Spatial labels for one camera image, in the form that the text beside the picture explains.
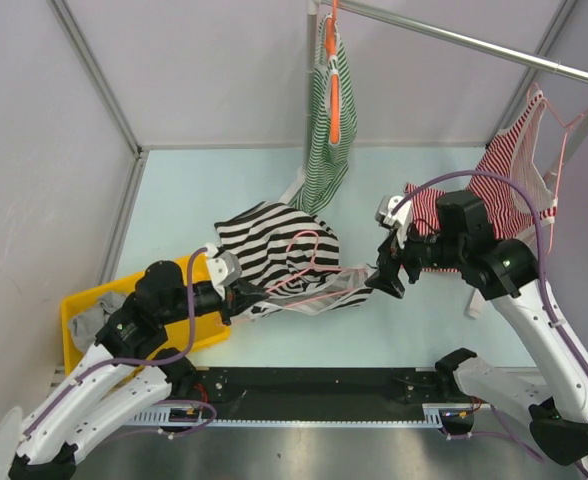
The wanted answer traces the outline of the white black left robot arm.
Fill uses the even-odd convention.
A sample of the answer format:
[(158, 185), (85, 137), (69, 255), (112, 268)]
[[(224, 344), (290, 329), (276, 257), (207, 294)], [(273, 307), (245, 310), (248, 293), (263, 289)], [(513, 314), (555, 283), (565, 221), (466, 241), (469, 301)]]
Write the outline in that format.
[(69, 479), (88, 453), (139, 412), (188, 397), (196, 369), (187, 355), (196, 320), (223, 324), (268, 299), (243, 279), (228, 252), (207, 259), (209, 277), (173, 261), (150, 265), (123, 305), (99, 329), (87, 352), (24, 421), (9, 465), (11, 479)]

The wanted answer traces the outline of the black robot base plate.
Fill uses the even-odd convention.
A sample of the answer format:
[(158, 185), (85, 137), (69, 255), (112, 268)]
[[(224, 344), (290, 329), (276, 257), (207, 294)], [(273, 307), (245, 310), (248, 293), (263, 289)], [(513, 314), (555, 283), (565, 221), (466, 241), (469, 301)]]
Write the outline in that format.
[(196, 370), (172, 388), (168, 404), (188, 405), (196, 414), (218, 405), (352, 405), (358, 400), (393, 404), (463, 404), (474, 411), (475, 397), (462, 394), (435, 371), (415, 368), (211, 367)]

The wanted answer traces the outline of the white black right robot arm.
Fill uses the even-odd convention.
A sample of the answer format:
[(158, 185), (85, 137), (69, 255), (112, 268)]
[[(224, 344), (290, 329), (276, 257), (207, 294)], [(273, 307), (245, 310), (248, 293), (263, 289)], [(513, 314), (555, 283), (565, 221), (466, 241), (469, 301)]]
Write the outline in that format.
[(401, 298), (425, 269), (455, 269), (511, 325), (544, 382), (535, 385), (460, 348), (437, 361), (435, 388), (447, 401), (485, 400), (529, 429), (543, 453), (568, 466), (588, 456), (588, 354), (560, 316), (532, 250), (498, 240), (483, 200), (467, 190), (435, 202), (439, 227), (419, 232), (413, 203), (386, 196), (375, 218), (389, 234), (378, 248), (368, 287)]

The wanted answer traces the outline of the pink wire hanger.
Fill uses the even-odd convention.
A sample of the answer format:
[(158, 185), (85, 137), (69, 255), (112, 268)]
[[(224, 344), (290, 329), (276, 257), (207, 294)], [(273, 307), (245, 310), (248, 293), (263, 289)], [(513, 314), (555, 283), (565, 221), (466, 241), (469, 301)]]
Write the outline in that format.
[(269, 298), (240, 314), (255, 321), (281, 312), (317, 316), (368, 299), (365, 280), (373, 272), (367, 264), (340, 264), (337, 237), (320, 228), (278, 229), (228, 243), (225, 248), (240, 261), (243, 278), (263, 288)]

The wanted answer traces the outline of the black white striped tank top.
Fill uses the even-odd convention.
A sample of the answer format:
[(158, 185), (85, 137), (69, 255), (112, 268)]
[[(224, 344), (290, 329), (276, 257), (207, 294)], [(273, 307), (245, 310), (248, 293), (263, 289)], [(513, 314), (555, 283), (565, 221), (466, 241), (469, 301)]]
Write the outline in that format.
[(265, 201), (214, 228), (239, 260), (242, 278), (268, 294), (243, 319), (286, 311), (317, 316), (358, 307), (373, 293), (365, 285), (373, 268), (341, 266), (338, 236), (317, 216)]

